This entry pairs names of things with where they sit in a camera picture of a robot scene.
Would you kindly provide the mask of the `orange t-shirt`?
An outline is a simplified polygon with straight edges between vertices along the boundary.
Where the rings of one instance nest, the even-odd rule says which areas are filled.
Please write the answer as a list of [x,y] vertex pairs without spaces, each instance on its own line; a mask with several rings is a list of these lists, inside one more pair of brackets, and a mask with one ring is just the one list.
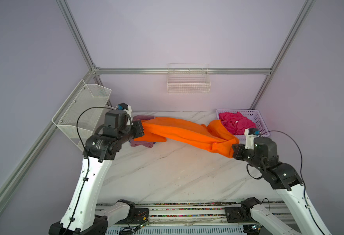
[[153,134],[151,132],[144,132],[144,136],[135,138],[136,142],[158,142],[158,143],[164,143],[167,141],[167,139],[163,136]]
[[227,158],[232,158],[232,145],[240,142],[225,129],[220,120],[213,120],[206,126],[172,117],[156,117],[143,120],[142,125],[144,132],[151,132]]

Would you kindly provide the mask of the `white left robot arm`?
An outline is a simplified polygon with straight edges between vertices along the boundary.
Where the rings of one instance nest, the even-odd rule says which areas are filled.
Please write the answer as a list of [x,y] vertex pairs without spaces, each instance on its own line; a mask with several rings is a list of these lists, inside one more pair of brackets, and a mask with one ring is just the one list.
[[103,235],[107,228],[120,221],[132,221],[135,204],[118,200],[96,215],[95,209],[104,178],[121,150],[122,145],[144,136],[141,121],[133,121],[131,107],[124,103],[117,109],[109,109],[104,124],[83,143],[83,165],[69,207],[59,222],[50,226],[50,235]]

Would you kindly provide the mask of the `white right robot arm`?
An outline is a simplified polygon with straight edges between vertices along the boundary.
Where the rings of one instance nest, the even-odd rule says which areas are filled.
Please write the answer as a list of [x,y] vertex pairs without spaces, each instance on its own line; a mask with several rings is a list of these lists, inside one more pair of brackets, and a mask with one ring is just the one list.
[[329,235],[329,229],[307,195],[302,177],[293,166],[279,161],[276,143],[270,138],[253,135],[248,136],[246,141],[252,144],[232,146],[233,158],[247,162],[261,173],[261,178],[282,198],[300,231],[291,229],[267,211],[262,202],[255,197],[244,200],[241,207],[253,220],[274,235]]

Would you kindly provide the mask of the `folded mauve t-shirt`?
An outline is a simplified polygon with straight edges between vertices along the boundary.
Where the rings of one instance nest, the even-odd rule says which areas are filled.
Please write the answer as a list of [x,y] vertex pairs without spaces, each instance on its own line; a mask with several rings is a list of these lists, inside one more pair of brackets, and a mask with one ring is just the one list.
[[[154,119],[155,116],[148,116],[148,115],[137,115],[133,118],[133,121],[137,120],[151,120]],[[147,148],[152,148],[155,142],[144,142],[144,141],[135,141],[130,140],[129,143],[131,144],[131,147],[137,147],[137,146],[144,146]]]

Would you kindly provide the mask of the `folded orange t-shirt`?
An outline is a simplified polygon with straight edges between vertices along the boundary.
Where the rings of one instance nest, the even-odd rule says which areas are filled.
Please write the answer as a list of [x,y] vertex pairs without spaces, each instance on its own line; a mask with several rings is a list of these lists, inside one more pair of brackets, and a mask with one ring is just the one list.
[[163,136],[153,134],[151,132],[144,132],[144,136],[135,138],[136,142],[158,142],[158,143],[164,143],[167,141],[167,139]]

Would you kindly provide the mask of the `pink t-shirt in basket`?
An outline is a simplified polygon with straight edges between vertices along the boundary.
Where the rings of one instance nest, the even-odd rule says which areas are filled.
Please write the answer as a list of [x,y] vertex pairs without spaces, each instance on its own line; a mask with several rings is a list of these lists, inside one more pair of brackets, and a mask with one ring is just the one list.
[[249,128],[256,128],[256,124],[243,116],[241,113],[220,113],[219,119],[222,125],[232,134],[232,135],[244,135],[245,130]]

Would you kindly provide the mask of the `lilac perforated plastic basket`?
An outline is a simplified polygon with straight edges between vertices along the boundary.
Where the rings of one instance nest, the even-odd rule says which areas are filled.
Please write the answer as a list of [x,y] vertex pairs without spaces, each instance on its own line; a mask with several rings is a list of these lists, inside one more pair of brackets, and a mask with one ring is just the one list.
[[[236,109],[217,109],[216,114],[217,114],[217,119],[219,119],[219,114],[220,113],[225,113],[225,112],[230,112],[230,113],[236,113],[239,112],[246,118],[250,119],[256,124],[256,128],[259,129],[260,133],[266,133],[268,131],[268,128],[266,126],[266,123],[261,115],[261,113],[258,110],[236,110]],[[234,135],[236,138],[239,140],[245,140],[245,135]]]

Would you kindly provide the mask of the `white mesh lower shelf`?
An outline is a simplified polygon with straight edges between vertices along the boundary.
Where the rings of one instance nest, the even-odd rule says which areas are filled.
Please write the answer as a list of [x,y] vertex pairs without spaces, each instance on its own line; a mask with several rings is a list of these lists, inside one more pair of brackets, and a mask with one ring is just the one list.
[[83,138],[81,140],[79,138],[76,139],[76,146],[81,152],[84,151],[84,147],[86,146],[87,140],[88,140],[88,138]]

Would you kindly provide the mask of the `white mesh shelf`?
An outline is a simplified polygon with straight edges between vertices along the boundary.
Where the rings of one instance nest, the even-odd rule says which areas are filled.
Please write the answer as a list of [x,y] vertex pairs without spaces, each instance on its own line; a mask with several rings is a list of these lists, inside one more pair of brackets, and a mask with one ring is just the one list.
[[68,138],[89,138],[97,127],[112,90],[81,80],[62,107],[52,118],[52,123]]
[[79,138],[76,139],[76,146],[81,152],[84,151],[84,147],[86,146],[87,140],[88,140],[88,138],[83,138],[81,140]]

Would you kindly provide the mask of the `white mesh upper shelf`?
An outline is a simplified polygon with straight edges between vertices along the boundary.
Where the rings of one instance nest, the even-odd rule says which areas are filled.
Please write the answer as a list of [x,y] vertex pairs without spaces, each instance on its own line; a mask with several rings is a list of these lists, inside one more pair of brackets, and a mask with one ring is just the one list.
[[97,127],[112,90],[81,80],[62,107],[52,118],[52,123],[68,138],[89,138]]

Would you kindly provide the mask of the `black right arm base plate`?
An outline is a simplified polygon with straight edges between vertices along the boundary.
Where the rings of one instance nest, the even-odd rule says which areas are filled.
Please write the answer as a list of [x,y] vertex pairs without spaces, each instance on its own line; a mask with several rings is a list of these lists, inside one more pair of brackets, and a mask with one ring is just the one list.
[[226,207],[224,209],[228,223],[255,223],[247,207]]

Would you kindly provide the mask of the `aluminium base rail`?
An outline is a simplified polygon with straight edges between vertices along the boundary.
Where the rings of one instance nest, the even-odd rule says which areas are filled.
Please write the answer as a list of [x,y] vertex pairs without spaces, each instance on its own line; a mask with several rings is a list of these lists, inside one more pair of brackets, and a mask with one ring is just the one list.
[[255,223],[228,223],[224,209],[239,202],[139,203],[149,217],[140,224],[110,225],[106,235],[272,235]]

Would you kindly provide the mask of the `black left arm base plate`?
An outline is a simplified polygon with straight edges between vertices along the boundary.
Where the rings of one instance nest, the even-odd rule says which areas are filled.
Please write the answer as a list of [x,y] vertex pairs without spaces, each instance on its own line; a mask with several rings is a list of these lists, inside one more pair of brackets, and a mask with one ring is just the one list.
[[148,208],[135,208],[131,215],[128,216],[126,219],[121,220],[119,223],[122,224],[140,224],[149,217],[149,209]]

